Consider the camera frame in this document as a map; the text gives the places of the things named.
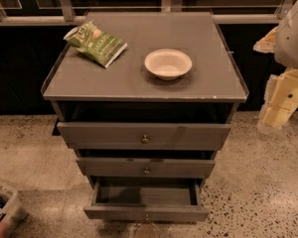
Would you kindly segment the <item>white paper bowl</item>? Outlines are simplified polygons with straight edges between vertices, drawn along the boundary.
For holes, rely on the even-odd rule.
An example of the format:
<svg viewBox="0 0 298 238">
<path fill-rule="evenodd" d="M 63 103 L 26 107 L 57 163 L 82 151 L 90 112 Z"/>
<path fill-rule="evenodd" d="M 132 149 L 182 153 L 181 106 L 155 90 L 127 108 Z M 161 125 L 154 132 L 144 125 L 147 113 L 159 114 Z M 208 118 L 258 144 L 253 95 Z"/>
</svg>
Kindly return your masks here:
<svg viewBox="0 0 298 238">
<path fill-rule="evenodd" d="M 185 75 L 193 66 L 188 55 L 172 49 L 150 53 L 144 61 L 146 69 L 163 80 L 174 80 Z"/>
</svg>

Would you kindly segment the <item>grey drawer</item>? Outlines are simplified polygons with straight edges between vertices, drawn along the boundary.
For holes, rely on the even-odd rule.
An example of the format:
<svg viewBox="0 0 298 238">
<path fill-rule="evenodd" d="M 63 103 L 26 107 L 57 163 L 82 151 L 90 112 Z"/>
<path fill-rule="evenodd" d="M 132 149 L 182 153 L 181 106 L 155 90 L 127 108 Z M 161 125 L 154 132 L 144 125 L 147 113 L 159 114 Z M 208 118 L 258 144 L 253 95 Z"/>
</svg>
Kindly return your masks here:
<svg viewBox="0 0 298 238">
<path fill-rule="evenodd" d="M 90 219 L 152 222 L 198 222 L 209 215 L 193 178 L 97 178 L 83 211 Z"/>
<path fill-rule="evenodd" d="M 72 149 L 215 151 L 230 125 L 205 103 L 87 102 L 58 129 Z"/>
<path fill-rule="evenodd" d="M 76 162 L 86 176 L 189 178 L 208 176 L 215 161 L 204 151 L 78 150 Z"/>
</svg>

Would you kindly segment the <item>grey top drawer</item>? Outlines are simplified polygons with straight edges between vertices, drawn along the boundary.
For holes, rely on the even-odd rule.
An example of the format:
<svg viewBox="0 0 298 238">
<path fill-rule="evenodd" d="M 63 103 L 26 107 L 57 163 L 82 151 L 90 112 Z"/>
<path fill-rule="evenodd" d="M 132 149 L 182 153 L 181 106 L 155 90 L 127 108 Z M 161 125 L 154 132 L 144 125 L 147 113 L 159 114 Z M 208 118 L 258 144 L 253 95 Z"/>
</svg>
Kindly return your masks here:
<svg viewBox="0 0 298 238">
<path fill-rule="evenodd" d="M 230 125 L 205 103 L 87 102 L 58 129 L 72 149 L 215 151 Z"/>
</svg>

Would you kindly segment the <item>grey drawer cabinet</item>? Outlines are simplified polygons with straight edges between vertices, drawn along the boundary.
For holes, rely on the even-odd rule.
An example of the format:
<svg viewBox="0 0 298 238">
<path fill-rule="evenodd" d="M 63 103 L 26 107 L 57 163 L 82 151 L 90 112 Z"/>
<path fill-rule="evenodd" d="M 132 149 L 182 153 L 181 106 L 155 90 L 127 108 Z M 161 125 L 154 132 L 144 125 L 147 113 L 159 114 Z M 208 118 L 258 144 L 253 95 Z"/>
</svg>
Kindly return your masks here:
<svg viewBox="0 0 298 238">
<path fill-rule="evenodd" d="M 205 103 L 230 125 L 236 108 L 246 100 L 245 83 L 211 14 L 91 13 L 88 18 L 128 47 L 108 68 L 65 47 L 42 87 L 58 124 L 87 102 L 178 102 Z M 190 71 L 174 80 L 149 72 L 145 58 L 161 49 L 188 55 Z"/>
</svg>

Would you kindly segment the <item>metal window railing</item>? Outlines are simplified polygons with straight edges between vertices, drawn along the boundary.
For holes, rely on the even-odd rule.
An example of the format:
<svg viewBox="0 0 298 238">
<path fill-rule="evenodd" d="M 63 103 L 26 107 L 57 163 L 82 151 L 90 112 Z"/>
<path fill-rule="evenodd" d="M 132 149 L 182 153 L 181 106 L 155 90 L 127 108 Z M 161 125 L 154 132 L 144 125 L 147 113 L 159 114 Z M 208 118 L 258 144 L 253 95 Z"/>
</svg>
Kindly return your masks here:
<svg viewBox="0 0 298 238">
<path fill-rule="evenodd" d="M 91 12 L 209 12 L 218 24 L 276 24 L 296 0 L 0 0 L 0 26 L 77 25 Z"/>
</svg>

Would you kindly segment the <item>round floor drain cover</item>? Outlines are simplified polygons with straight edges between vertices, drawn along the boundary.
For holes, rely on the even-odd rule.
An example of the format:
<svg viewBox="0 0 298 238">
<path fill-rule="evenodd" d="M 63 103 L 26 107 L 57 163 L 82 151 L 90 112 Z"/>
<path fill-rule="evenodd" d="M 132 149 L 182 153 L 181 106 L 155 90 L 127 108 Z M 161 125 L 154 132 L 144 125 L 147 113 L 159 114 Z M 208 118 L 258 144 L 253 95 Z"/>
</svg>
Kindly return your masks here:
<svg viewBox="0 0 298 238">
<path fill-rule="evenodd" d="M 160 234 L 154 224 L 140 223 L 133 231 L 133 238 L 160 238 Z"/>
</svg>

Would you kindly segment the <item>grey bottom drawer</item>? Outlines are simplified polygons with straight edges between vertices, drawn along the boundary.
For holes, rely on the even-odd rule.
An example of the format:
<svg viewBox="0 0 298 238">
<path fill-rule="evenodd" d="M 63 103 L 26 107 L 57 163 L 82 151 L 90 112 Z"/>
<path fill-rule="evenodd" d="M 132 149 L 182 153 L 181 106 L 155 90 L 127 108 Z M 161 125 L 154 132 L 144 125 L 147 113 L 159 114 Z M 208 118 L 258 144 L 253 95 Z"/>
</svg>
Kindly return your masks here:
<svg viewBox="0 0 298 238">
<path fill-rule="evenodd" d="M 90 219 L 152 222 L 198 222 L 209 215 L 193 178 L 97 178 L 83 211 Z"/>
</svg>

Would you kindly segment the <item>clear plastic storage bin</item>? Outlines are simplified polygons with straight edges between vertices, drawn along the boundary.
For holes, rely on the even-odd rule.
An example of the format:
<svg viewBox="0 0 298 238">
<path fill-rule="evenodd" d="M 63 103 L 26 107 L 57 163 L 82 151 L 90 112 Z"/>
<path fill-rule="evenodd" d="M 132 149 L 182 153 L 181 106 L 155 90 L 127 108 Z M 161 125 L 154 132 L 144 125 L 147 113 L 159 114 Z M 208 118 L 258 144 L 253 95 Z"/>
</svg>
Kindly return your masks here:
<svg viewBox="0 0 298 238">
<path fill-rule="evenodd" d="M 9 238 L 18 223 L 27 215 L 18 190 L 0 181 L 0 238 Z"/>
</svg>

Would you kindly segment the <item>grey middle drawer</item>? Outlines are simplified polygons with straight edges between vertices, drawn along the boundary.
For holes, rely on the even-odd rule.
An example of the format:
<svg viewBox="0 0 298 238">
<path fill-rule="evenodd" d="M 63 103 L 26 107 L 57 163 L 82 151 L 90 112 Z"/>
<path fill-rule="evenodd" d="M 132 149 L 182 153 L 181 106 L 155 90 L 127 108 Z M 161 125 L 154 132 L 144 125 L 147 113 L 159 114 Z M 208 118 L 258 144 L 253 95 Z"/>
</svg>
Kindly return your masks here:
<svg viewBox="0 0 298 238">
<path fill-rule="evenodd" d="M 208 176 L 215 161 L 204 151 L 78 150 L 76 162 L 86 176 L 189 178 Z"/>
</svg>

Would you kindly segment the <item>green chip bag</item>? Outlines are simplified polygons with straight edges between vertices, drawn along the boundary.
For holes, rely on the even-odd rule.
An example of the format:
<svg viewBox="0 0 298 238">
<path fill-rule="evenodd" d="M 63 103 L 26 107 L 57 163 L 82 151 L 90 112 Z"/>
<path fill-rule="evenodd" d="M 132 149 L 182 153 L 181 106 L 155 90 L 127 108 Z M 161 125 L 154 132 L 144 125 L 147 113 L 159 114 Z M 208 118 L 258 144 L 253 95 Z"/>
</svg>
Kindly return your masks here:
<svg viewBox="0 0 298 238">
<path fill-rule="evenodd" d="M 125 41 L 100 30 L 92 21 L 71 29 L 64 40 L 105 68 L 127 48 Z"/>
</svg>

